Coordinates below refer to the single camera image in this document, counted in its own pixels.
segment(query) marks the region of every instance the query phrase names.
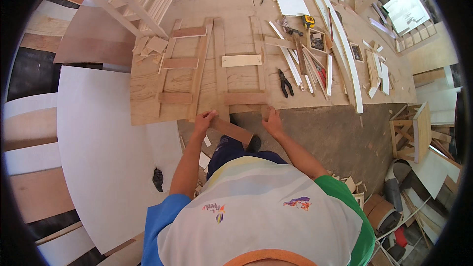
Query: wooden stool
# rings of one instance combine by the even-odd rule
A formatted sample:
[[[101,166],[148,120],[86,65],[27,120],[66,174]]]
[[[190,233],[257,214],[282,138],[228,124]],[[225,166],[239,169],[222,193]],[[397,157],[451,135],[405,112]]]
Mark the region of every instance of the wooden stool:
[[[399,116],[405,109],[409,113]],[[429,104],[425,102],[422,105],[404,106],[389,120],[389,127],[393,141],[393,156],[419,163],[432,141]],[[402,137],[408,142],[398,150],[397,144]]]

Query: man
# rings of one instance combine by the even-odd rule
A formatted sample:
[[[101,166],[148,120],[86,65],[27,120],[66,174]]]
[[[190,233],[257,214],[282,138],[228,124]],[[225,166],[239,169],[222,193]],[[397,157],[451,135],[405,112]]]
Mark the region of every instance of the man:
[[[374,232],[348,187],[284,132],[278,111],[269,111],[262,124],[293,165],[271,151],[245,151],[224,135],[193,199],[202,141],[217,113],[198,115],[169,196],[148,208],[141,265],[368,263]]]

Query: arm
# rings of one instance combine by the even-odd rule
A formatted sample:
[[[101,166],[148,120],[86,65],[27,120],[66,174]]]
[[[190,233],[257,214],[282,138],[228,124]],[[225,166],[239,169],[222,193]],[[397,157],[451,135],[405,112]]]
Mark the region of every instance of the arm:
[[[304,147],[294,141],[282,128],[282,122],[279,118],[279,111],[276,111],[273,107],[269,107],[269,118],[268,121],[262,121],[262,124],[266,131],[286,151],[292,164],[305,175],[312,180],[317,179],[320,176],[328,175],[327,170],[322,164]]]
[[[194,198],[195,184],[199,175],[202,141],[205,138],[205,132],[209,128],[210,121],[216,114],[217,112],[213,110],[196,116],[194,131],[174,172],[169,195],[184,194],[191,199]]]

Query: dark blue pants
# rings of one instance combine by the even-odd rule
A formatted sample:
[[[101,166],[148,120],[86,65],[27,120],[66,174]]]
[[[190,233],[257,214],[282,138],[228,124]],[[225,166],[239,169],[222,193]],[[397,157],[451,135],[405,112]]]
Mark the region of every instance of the dark blue pants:
[[[246,152],[243,149],[243,144],[240,141],[232,139],[227,135],[223,135],[220,138],[220,142],[215,148],[212,158],[210,159],[209,169],[207,171],[207,180],[225,163],[242,157],[242,156],[253,156],[263,158],[277,164],[287,164],[277,153],[273,151],[259,151],[259,152]]]

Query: tape measure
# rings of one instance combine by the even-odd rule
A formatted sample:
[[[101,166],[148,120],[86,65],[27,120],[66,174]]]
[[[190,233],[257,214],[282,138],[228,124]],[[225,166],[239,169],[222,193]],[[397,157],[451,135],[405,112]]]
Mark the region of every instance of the tape measure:
[[[310,15],[303,15],[302,22],[304,23],[304,27],[306,29],[313,28],[316,24],[316,21],[314,21],[314,18]]]

